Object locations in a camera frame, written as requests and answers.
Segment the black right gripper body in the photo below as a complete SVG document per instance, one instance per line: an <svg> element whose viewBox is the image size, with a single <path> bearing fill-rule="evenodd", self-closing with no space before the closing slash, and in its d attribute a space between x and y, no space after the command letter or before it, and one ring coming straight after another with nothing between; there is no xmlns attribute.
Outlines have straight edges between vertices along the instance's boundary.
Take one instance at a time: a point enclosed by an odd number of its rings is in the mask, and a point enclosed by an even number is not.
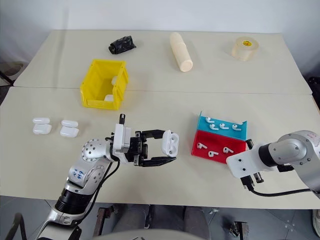
<svg viewBox="0 0 320 240"><path fill-rule="evenodd" d="M248 149L251 150L253 148L253 146L254 146L252 139L248 139L245 142L247 144ZM260 172L254 173L253 176L254 176L255 181L257 183L263 183L264 182L264 179L262 178L262 175L261 175Z"/></svg>

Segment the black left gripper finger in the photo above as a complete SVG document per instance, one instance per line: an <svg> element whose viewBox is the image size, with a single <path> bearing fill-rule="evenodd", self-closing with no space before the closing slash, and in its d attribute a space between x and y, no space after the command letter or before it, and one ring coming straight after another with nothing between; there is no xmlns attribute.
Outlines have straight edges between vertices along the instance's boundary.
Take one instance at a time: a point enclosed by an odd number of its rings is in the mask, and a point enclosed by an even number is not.
<svg viewBox="0 0 320 240"><path fill-rule="evenodd" d="M140 167L158 167L165 164L168 164L174 160L176 160L176 157L170 157L170 156L158 156L158 157L152 157L151 159L143 159L139 162Z"/></svg>
<svg viewBox="0 0 320 240"><path fill-rule="evenodd" d="M159 129L145 130L141 132L140 137L143 139L143 141L146 141L146 139L148 138L162 139L164 132L165 132L164 130L159 130Z"/></svg>

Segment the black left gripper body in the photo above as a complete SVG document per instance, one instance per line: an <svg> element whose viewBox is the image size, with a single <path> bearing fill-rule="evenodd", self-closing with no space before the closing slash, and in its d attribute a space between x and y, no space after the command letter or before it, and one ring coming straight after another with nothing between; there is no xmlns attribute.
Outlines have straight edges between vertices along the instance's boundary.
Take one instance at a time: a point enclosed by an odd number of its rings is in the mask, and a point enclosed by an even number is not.
<svg viewBox="0 0 320 240"><path fill-rule="evenodd" d="M136 131L135 136L130 138L129 149L127 153L124 154L129 163L133 163L135 166L139 167L148 166L147 135L147 131Z"/></svg>

